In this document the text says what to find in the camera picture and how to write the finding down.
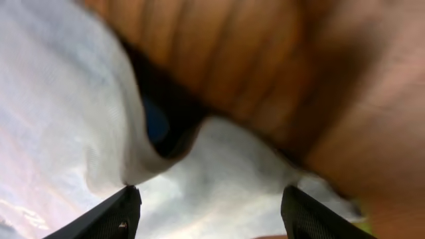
crumpled white cloth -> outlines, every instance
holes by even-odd
[[[43,238],[169,166],[100,21],[70,1],[0,0],[0,238]],[[283,188],[298,178],[259,139],[210,119],[184,160],[138,185],[137,238],[284,233]]]

wooden surface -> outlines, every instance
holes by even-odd
[[[206,105],[425,235],[421,0],[86,0]]]

brown surface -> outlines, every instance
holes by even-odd
[[[86,2],[204,103],[360,199],[379,238],[425,235],[422,0]]]

